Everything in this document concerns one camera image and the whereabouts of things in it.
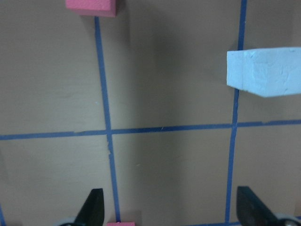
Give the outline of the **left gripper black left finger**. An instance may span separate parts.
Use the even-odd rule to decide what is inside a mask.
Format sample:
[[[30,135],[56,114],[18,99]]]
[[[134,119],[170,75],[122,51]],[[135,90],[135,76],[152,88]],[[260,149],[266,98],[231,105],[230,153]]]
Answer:
[[[77,214],[74,226],[102,226],[104,223],[103,189],[92,189]]]

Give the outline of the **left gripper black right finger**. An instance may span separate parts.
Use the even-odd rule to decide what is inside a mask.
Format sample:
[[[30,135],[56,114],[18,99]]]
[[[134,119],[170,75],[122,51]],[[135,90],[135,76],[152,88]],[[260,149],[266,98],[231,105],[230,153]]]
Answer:
[[[242,226],[277,226],[278,219],[248,186],[237,187],[236,215]]]

